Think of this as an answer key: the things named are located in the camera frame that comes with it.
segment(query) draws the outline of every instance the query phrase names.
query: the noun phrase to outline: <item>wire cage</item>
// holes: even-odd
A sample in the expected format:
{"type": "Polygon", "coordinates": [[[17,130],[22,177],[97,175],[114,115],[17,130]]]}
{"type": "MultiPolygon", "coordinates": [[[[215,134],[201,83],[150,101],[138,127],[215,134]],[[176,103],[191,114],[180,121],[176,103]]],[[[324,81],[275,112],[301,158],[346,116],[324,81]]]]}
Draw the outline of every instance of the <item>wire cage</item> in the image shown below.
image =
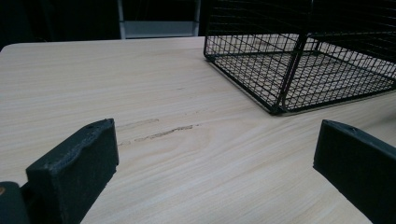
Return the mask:
{"type": "Polygon", "coordinates": [[[212,4],[205,57],[271,114],[396,90],[396,1],[212,4]]]}

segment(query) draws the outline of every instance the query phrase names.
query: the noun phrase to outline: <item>wooden table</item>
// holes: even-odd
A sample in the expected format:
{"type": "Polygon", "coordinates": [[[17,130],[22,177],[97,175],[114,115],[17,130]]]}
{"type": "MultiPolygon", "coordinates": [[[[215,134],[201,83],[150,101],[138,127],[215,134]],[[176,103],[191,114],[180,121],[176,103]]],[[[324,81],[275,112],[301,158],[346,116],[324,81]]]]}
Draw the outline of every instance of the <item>wooden table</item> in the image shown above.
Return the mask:
{"type": "Polygon", "coordinates": [[[396,94],[272,117],[201,37],[19,44],[0,53],[0,181],[114,118],[118,171],[83,223],[369,223],[312,168],[332,119],[396,146],[396,94]]]}

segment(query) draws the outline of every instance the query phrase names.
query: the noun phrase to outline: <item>black object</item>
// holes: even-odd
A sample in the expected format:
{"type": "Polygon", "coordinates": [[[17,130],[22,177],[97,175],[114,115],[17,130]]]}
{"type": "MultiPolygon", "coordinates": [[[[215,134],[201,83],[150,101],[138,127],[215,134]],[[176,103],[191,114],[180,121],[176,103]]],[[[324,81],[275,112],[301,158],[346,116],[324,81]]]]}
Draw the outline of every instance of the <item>black object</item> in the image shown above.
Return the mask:
{"type": "Polygon", "coordinates": [[[206,58],[271,114],[396,90],[396,2],[217,0],[206,58]]]}
{"type": "Polygon", "coordinates": [[[314,168],[374,223],[396,223],[396,148],[323,120],[314,168]]]}
{"type": "Polygon", "coordinates": [[[5,193],[14,192],[8,198],[0,194],[0,223],[28,223],[9,219],[23,214],[32,224],[79,223],[118,164],[114,120],[89,124],[26,169],[28,182],[21,188],[24,204],[9,199],[20,197],[16,184],[11,188],[9,182],[0,183],[5,193]]]}

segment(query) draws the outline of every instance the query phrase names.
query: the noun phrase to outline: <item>cage wire grid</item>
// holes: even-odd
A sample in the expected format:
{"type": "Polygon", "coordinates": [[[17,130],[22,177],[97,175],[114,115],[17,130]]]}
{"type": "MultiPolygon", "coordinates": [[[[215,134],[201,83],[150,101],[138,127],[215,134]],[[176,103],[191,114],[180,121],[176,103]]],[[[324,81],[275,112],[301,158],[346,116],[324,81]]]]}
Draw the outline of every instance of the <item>cage wire grid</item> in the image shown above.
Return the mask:
{"type": "Polygon", "coordinates": [[[395,2],[364,1],[362,13],[344,7],[349,15],[316,3],[218,0],[205,56],[273,114],[394,91],[395,2]]]}

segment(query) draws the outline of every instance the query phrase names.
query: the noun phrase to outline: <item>wood grain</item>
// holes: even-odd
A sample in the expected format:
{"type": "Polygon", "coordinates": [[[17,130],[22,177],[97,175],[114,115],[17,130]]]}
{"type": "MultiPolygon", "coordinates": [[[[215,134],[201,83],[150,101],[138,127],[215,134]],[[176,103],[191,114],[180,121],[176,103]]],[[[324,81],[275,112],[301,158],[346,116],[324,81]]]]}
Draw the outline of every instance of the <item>wood grain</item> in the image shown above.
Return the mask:
{"type": "Polygon", "coordinates": [[[323,119],[396,146],[396,94],[271,117],[204,40],[19,44],[0,53],[0,181],[114,118],[120,165],[83,223],[370,223],[313,168],[323,119]]]}

